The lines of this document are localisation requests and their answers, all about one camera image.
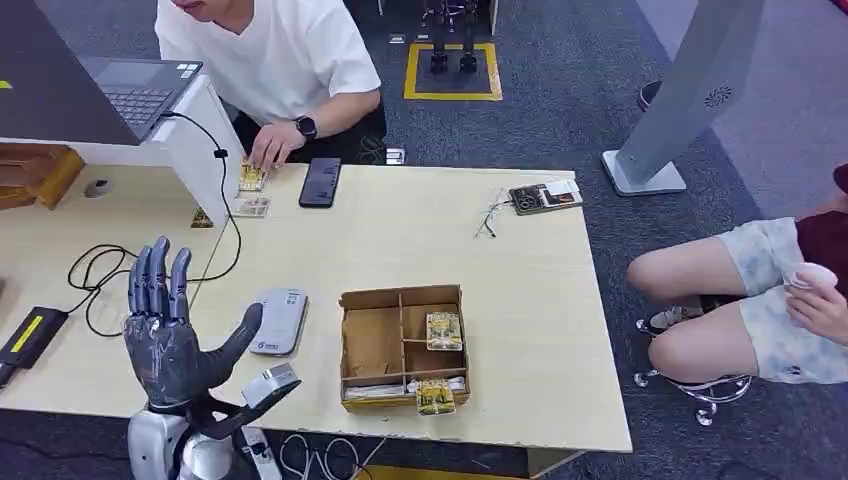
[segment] smartphone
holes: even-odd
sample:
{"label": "smartphone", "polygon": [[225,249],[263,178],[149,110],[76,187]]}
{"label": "smartphone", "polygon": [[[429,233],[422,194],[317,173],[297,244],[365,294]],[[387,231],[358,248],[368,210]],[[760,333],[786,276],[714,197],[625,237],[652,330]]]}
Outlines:
{"label": "smartphone", "polygon": [[303,208],[330,208],[336,197],[340,158],[313,158],[300,191],[300,206]]}

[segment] wristwatch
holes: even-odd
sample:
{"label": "wristwatch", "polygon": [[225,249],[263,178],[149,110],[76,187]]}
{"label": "wristwatch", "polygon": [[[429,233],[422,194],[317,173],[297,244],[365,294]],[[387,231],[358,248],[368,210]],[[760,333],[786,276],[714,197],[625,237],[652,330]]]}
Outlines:
{"label": "wristwatch", "polygon": [[315,120],[312,120],[306,115],[294,119],[294,124],[297,126],[297,131],[306,137],[307,142],[315,140],[318,136],[318,125],[315,124]]}

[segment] humanoid robot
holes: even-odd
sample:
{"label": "humanoid robot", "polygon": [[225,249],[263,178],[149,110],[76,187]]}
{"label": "humanoid robot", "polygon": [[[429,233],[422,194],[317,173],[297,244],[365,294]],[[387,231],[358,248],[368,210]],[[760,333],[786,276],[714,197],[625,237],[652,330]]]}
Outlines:
{"label": "humanoid robot", "polygon": [[[462,59],[459,70],[465,73],[477,71],[477,57],[474,56],[474,29],[477,26],[478,0],[462,0],[465,17],[465,30],[462,41]],[[449,0],[427,0],[428,24],[433,37],[433,56],[430,58],[430,71],[434,74],[448,70],[448,55],[445,50],[445,29],[452,13],[448,7]]]}
{"label": "humanoid robot", "polygon": [[[233,446],[234,437],[300,380],[288,365],[280,365],[242,390],[244,406],[212,397],[209,390],[227,381],[259,330],[262,305],[247,309],[241,325],[221,347],[202,352],[188,317],[186,272],[191,251],[183,248],[174,258],[169,293],[165,283],[169,247],[165,237],[152,248],[144,247],[129,275],[130,316],[124,340],[135,376],[147,394],[147,404],[130,419],[127,435],[133,476],[137,480],[253,478],[251,465]],[[216,419],[215,413],[224,418]],[[257,455],[253,458],[262,476]],[[266,463],[276,469],[273,457]]]}

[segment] black pants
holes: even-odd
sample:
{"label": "black pants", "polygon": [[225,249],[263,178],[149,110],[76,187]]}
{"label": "black pants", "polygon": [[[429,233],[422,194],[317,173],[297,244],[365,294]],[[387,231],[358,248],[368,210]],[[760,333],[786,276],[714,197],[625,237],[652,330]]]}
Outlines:
{"label": "black pants", "polygon": [[[250,155],[253,142],[261,127],[244,112],[233,120],[233,128]],[[386,117],[383,105],[362,118],[349,129],[332,137],[317,138],[293,151],[289,162],[309,163],[313,158],[341,158],[342,163],[354,165],[384,165],[386,163]]]}

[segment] gray carpet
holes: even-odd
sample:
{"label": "gray carpet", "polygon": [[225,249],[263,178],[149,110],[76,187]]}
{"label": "gray carpet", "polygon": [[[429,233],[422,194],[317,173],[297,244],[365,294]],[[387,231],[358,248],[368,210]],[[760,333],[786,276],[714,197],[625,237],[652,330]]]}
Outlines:
{"label": "gray carpet", "polygon": [[[671,55],[696,0],[638,0]],[[830,0],[767,1],[748,88],[713,129],[769,217],[808,212],[836,195],[848,161],[848,15]]]}
{"label": "gray carpet", "polygon": [[[153,0],[40,3],[78,52],[156,55]],[[600,153],[622,144],[639,118],[635,92],[659,76],[668,61],[635,0],[501,0],[496,43],[505,99],[500,103],[404,102],[406,51],[387,44],[387,33],[395,27],[367,18],[373,3],[357,2],[352,8],[384,80],[389,142],[404,145],[410,163],[573,169],[586,196],[586,221],[635,453],[590,453],[548,477],[714,479],[724,471],[728,480],[845,478],[848,427],[841,419],[848,402],[841,387],[757,382],[739,403],[720,409],[712,428],[704,429],[681,394],[663,385],[642,390],[632,384],[634,369],[647,363],[647,341],[635,333],[633,323],[650,307],[625,283],[628,262],[650,249],[761,215],[711,132],[692,145],[680,164],[690,186],[687,193],[634,199],[614,194]],[[387,18],[401,16],[398,5],[404,3],[391,0]],[[125,454],[125,427],[120,420],[0,412],[0,437],[39,442],[53,452]],[[22,447],[3,447],[3,478],[127,476],[120,461],[38,459]],[[485,473],[470,460],[509,472],[520,467],[522,458],[515,449],[392,440],[374,460]],[[752,473],[745,464],[775,477]]]}

